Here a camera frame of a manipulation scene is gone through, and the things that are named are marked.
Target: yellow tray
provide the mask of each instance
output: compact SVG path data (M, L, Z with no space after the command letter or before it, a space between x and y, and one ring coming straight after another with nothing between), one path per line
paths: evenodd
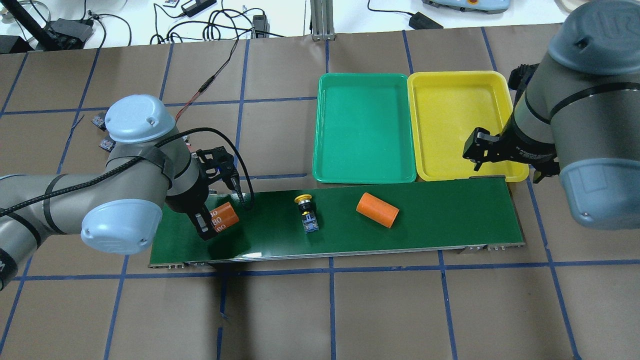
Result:
M416 72L409 79L409 107L418 176L425 181L505 175L522 181L529 167L512 161L484 163L480 171L462 158L476 127L495 135L513 105L504 77L495 71Z

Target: blue tape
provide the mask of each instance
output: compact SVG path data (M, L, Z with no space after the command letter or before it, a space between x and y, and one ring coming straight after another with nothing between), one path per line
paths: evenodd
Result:
M333 281L333 256L329 258L329 314L331 321L331 360L336 359L335 355L335 284Z
M81 109L52 109L52 110L24 110L7 111L5 115L29 115L29 114L50 114L50 113L75 113Z
M329 40L324 41L324 72L329 73Z
M404 50L406 51L406 61L409 63L409 74L413 74L413 62L411 61L411 51L409 50L409 41L406 38L405 30L402 30L402 38L404 40Z
M489 38L486 36L486 31L484 30L484 26L480 28L480 30L482 31L482 37L484 38L484 45L486 46L486 50L489 53L489 60L491 60L491 66L493 67L493 71L498 71L498 67L495 66L493 51L491 51L491 45L489 44Z
M122 261L122 271L120 272L120 281L118 282L118 291L116 292L116 300L113 304L113 312L111 314L111 323L109 324L109 333L107 335L107 344L104 347L104 360L109 359L109 351L111 351L111 340L113 339L113 330L116 326L116 317L118 316L118 308L120 307L120 297L122 296L122 286L127 275L127 265L129 263L129 255L125 255Z
M95 275L29 275L23 277L26 281L60 281L60 280L104 280L104 279L119 279L120 275L117 274L95 274Z
M160 96L158 96L158 99L160 99L160 101L162 101L162 98L164 97L164 88L166 87L166 78L169 76L169 66L171 65L172 55L173 55L173 43L169 45L169 55L167 56L166 67L164 68L164 76L162 78L162 87L160 88Z
M69 130L69 137L67 138L67 142L65 144L65 149L62 151L62 156L60 157L60 162L58 163L58 170L56 171L56 174L60 174L60 172L62 171L62 165L65 162L65 158L67 157L67 152L69 150L69 145L71 145L71 138L74 135L74 130L76 129L76 126L78 125L78 123L80 122L80 120L78 120L78 116L80 116L80 110L82 108L82 105L84 104L84 99L86 98L86 93L87 91L89 91L89 85L91 84L91 78L93 77L93 72L95 71L95 66L96 64L98 64L98 56L100 55L100 48L98 48L95 51L95 56L93 57L93 63L91 65L91 70L89 71L89 76L86 79L86 83L84 84L84 90L82 91L82 97L80 97L80 103L78 104L78 111L76 111L76 116L74 117L74 121L71 124L71 129Z
M540 229L542 243L544 244L545 252L547 253L547 260L549 262L549 268L551 269L551 277L553 278L554 287L556 288L558 304L560 305L560 312L562 313L562 317L564 320L564 327L566 328L567 336L569 337L569 344L571 345L573 358L575 360L582 360L580 354L578 353L578 347L575 344L575 338L573 337L573 329L571 328L571 323L569 322L569 315L566 312L566 306L564 304L564 297L562 295L562 289L560 288L560 282L558 281L556 267L554 264L553 257L551 256L551 250L549 250L549 247L548 247L549 244L547 241L547 233L545 232L545 227L542 224L542 216L540 215L540 209L538 208L538 201L536 200L536 194L533 192L533 186L531 185L531 179L529 178L527 178L527 187L529 188L529 196L531 197L531 202L533 203L533 210L536 214L536 220L538 221L538 228Z
M218 342L216 344L216 360L220 360L222 356L222 326L218 327Z
M13 305L11 306L11 310L9 311L9 317L6 319L6 325L4 326L4 332L2 333L2 339L0 339L0 354L2 354L2 350L4 349L4 344L6 343L6 337L9 335L9 328L11 327L11 322L13 321L13 316L15 315L15 310L18 308L18 301L20 300L20 295L22 295L22 288L24 287L25 277L29 272L29 267L31 266L31 259L27 260L26 265L24 265L24 271L22 272L22 279L20 280L20 284L18 285L18 290L15 293L15 298L13 298Z
M449 303L449 287L447 286L447 270L444 264L442 250L438 250L438 264L440 267L440 279L442 280L442 295L444 296L444 309L447 314L447 327L449 328L449 343L451 344L451 356L458 360L458 348L456 336L453 332L453 318L451 317L451 304Z
M217 272L176 272L165 274L127 274L126 279L174 279L177 277L217 277Z
M11 84L11 88L9 89L8 94L6 94L6 99L4 100L4 104L2 105L2 109L0 110L0 115L5 114L4 111L6 110L6 106L9 105L9 98L11 98L11 94L13 94L13 91L15 90L15 85L18 83L18 78L22 73L24 64L27 62L27 56L29 56L29 53L24 53L24 58L22 59L22 63L20 64L20 67L18 68L18 73L15 75L15 78L13 79L13 83Z
M462 264L445 265L447 270L508 269L508 268L544 268L549 263L502 263L502 264Z
M226 319L227 318L227 314L225 313L225 310L227 308L227 286L229 283L229 264L224 264L223 265L223 277L222 277L222 283L220 284L220 315Z
M274 99L254 99L254 100L245 100L244 103L248 102L279 102L279 101L310 101L316 100L317 96L302 96L302 97L277 97Z
M256 175L250 176L251 180L263 179L292 179L296 177L305 177L307 174L278 174L278 175ZM240 180L246 180L246 176L241 176Z
M347 268L335 268L334 272L389 272L389 271L430 271L439 270L438 265L423 266L358 266Z
M554 261L554 266L602 266L602 265L640 265L640 259L626 260L586 260L586 261Z
M249 66L249 41L246 41L244 46L244 63L242 66L242 82L240 86L240 101L238 106L238 123L236 128L236 149L240 149L240 132L242 131L242 112L244 108L244 88L246 86L246 69Z
M294 270L247 270L230 272L231 276L270 276L270 275L302 275L302 274L326 274L330 272L327 268L310 268Z

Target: plastic tray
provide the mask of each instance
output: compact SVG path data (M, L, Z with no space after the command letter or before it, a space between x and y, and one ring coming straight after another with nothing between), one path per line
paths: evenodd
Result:
M313 175L322 183L415 180L403 74L325 74L318 84Z
M484 163L480 171L462 158L476 127L499 133L513 105L504 77L495 71L416 72L409 77L409 105L418 176L425 181L529 175L525 164Z

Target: green conveyor belt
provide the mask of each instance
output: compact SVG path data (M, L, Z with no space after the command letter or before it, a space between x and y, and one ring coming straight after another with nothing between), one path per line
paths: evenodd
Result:
M400 209L391 229L355 211L364 192ZM317 207L320 230L310 234L293 201L302 193L313 195ZM150 266L524 244L499 177L256 193L250 211L236 195L212 195L207 206L227 201L240 222L209 241L198 237L186 215L165 206Z

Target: black box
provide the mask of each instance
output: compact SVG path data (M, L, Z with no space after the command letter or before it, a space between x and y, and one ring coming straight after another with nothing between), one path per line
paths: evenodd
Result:
M16 54L32 51L33 48L22 37L0 35L0 54Z

